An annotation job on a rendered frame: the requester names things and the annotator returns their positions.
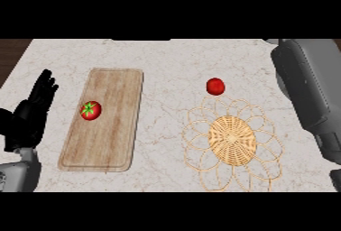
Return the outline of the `wicker basket bowl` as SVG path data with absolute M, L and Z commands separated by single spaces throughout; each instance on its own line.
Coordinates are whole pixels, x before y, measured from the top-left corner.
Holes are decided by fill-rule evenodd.
M 186 112 L 182 137 L 185 165 L 207 191 L 272 190 L 284 145 L 260 106 L 228 96 L 204 97 Z

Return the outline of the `wooden cutting board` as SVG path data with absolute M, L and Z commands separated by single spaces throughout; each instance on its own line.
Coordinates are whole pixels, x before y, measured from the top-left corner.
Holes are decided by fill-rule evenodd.
M 140 69 L 93 69 L 75 108 L 58 167 L 62 171 L 121 172 L 130 168 L 143 88 Z M 80 108 L 102 105 L 87 121 Z

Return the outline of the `red tomato with green stem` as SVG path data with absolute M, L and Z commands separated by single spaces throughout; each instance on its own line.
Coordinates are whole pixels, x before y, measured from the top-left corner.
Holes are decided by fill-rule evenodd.
M 80 115 L 84 120 L 95 120 L 102 114 L 102 105 L 98 101 L 89 101 L 80 107 Z

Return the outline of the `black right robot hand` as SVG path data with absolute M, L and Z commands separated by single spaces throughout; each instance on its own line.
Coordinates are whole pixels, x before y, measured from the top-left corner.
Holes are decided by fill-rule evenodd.
M 338 192 L 341 192 L 341 169 L 331 170 L 329 176 L 332 179 L 334 188 Z

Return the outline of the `red round fruit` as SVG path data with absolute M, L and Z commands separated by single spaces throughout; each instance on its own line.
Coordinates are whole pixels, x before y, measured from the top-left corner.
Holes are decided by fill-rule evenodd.
M 211 78 L 207 81 L 207 92 L 214 96 L 225 93 L 225 82 L 219 78 Z

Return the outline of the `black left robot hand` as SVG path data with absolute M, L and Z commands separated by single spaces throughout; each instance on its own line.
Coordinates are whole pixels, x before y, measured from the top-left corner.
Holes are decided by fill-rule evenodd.
M 33 91 L 13 112 L 0 108 L 0 135 L 5 136 L 5 151 L 34 148 L 43 139 L 47 111 L 59 86 L 52 71 L 44 69 L 34 83 Z

